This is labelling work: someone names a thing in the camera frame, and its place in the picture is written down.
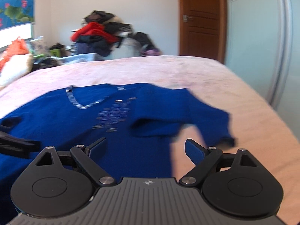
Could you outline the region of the orange plastic bag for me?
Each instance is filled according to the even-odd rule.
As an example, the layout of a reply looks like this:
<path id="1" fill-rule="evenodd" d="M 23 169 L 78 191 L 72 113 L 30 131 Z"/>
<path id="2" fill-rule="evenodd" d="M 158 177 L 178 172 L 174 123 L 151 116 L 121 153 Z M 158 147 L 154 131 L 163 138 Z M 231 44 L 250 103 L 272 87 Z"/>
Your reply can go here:
<path id="1" fill-rule="evenodd" d="M 1 56 L 0 60 L 0 70 L 3 69 L 5 64 L 13 57 L 14 55 L 26 55 L 29 53 L 29 49 L 26 45 L 26 41 L 21 37 L 18 37 L 6 48 L 4 53 Z"/>

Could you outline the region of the brown wooden door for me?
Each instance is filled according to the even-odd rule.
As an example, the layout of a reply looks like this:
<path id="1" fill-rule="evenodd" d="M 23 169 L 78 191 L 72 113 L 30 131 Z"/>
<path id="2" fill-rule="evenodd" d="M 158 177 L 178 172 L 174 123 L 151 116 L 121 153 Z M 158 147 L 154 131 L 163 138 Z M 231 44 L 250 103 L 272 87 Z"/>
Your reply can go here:
<path id="1" fill-rule="evenodd" d="M 214 59 L 224 64 L 227 0 L 179 0 L 179 55 Z M 183 15 L 193 17 L 183 23 Z"/>

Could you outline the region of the lotus print roller blind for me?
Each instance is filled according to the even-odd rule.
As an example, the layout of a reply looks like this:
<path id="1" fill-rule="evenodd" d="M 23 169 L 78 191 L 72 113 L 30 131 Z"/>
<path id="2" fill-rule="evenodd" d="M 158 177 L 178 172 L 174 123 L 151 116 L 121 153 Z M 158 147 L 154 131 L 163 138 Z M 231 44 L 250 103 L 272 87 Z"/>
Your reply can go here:
<path id="1" fill-rule="evenodd" d="M 35 21 L 35 0 L 0 0 L 1 30 Z"/>

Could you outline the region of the pile of dark clothes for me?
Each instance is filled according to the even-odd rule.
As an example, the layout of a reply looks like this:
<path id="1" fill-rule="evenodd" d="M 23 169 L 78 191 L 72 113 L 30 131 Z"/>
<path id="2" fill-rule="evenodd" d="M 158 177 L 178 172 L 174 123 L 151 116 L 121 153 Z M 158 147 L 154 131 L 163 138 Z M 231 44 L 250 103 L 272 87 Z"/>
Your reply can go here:
<path id="1" fill-rule="evenodd" d="M 131 24 L 105 11 L 94 10 L 84 17 L 70 40 L 77 54 L 95 53 L 111 59 L 161 55 L 148 34 L 135 32 Z"/>

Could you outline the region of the floral patterned pillow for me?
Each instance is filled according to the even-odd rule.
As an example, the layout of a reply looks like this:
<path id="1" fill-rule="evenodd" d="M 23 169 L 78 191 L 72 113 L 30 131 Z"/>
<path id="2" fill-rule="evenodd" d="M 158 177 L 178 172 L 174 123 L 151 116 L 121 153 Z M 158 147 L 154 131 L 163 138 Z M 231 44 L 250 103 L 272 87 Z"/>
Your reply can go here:
<path id="1" fill-rule="evenodd" d="M 31 54 L 38 56 L 49 56 L 49 48 L 43 36 L 27 41 L 27 45 Z"/>

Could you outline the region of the white quilted pillow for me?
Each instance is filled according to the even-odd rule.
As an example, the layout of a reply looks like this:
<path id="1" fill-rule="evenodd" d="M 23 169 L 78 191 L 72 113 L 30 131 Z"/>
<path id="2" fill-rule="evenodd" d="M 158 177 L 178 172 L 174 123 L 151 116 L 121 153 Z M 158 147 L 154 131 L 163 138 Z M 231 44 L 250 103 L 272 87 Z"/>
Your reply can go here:
<path id="1" fill-rule="evenodd" d="M 12 56 L 1 71 L 1 89 L 28 74 L 32 70 L 33 62 L 34 57 L 30 53 Z"/>

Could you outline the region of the pink bed blanket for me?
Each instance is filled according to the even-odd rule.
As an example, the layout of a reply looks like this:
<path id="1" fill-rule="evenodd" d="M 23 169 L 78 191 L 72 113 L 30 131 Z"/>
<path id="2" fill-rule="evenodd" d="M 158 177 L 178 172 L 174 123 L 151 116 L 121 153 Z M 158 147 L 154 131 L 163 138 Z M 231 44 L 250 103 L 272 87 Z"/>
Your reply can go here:
<path id="1" fill-rule="evenodd" d="M 1 116 L 69 85 L 151 83 L 188 88 L 231 114 L 237 148 L 248 149 L 284 189 L 279 217 L 299 223 L 299 141 L 273 108 L 223 64 L 200 57 L 150 56 L 90 61 L 30 73 L 1 90 Z"/>

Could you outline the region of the window with grey frame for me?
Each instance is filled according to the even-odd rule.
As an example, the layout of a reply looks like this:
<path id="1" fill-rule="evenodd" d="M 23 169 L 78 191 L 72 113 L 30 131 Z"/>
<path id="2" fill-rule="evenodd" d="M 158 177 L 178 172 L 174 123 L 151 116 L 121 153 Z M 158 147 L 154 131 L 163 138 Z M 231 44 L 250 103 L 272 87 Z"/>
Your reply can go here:
<path id="1" fill-rule="evenodd" d="M 18 37 L 30 40 L 34 37 L 34 23 L 22 24 L 1 30 L 0 46 L 3 52 Z"/>

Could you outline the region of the blue knit sweater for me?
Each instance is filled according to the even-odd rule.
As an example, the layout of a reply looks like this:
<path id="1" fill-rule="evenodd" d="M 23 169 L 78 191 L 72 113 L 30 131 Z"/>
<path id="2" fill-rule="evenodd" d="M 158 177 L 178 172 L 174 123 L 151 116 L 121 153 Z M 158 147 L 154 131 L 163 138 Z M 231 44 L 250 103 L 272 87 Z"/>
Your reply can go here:
<path id="1" fill-rule="evenodd" d="M 207 147 L 234 145 L 227 112 L 187 89 L 147 83 L 54 90 L 4 116 L 1 131 L 59 151 L 106 138 L 91 156 L 114 178 L 170 178 L 170 144 L 186 124 L 197 126 Z"/>

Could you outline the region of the green plastic item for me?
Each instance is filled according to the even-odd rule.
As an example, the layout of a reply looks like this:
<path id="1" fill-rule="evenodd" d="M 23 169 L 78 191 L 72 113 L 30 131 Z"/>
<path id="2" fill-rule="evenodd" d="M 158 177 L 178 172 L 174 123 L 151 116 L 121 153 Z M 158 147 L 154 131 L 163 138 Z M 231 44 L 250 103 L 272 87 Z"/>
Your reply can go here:
<path id="1" fill-rule="evenodd" d="M 60 49 L 52 49 L 49 51 L 51 56 L 61 57 L 61 50 Z"/>

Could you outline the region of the red garment on pile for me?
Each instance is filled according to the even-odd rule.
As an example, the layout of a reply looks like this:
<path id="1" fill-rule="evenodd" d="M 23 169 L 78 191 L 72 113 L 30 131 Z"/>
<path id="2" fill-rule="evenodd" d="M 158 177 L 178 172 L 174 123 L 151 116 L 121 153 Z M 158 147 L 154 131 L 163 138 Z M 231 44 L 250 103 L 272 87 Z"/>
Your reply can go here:
<path id="1" fill-rule="evenodd" d="M 104 31 L 104 26 L 97 22 L 90 22 L 86 26 L 78 29 L 72 34 L 70 40 L 75 42 L 80 36 L 100 36 L 103 37 L 109 44 L 118 41 L 118 38 Z"/>

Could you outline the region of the pale blue wardrobe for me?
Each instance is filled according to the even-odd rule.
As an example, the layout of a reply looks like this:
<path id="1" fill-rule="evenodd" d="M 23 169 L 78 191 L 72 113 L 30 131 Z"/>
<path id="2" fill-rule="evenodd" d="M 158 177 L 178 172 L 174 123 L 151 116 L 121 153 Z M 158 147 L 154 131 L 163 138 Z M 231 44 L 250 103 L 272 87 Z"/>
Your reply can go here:
<path id="1" fill-rule="evenodd" d="M 299 0 L 228 0 L 225 63 L 299 136 Z"/>

